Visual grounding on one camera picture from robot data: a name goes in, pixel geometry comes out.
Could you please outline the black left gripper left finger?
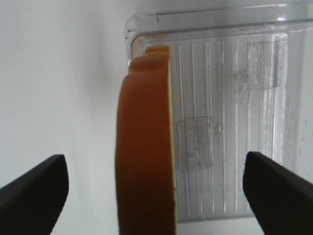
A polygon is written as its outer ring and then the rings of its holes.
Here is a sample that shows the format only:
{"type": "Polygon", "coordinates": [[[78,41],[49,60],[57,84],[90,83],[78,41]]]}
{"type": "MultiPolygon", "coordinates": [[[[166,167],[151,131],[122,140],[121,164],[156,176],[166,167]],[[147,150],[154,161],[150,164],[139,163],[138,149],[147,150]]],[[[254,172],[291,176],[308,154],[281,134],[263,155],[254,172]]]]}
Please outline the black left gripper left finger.
{"type": "Polygon", "coordinates": [[[0,189],[2,235],[49,235],[68,196],[64,155],[53,155],[0,189]]]}

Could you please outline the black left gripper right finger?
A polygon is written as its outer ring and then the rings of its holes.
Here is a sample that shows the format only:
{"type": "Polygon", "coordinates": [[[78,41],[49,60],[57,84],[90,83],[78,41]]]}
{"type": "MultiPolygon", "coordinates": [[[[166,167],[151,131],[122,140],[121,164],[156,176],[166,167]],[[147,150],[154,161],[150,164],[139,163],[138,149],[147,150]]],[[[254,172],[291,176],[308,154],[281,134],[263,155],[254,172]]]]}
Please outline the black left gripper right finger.
{"type": "Polygon", "coordinates": [[[313,185],[259,152],[248,152],[243,190],[266,235],[313,233],[313,185]]]}

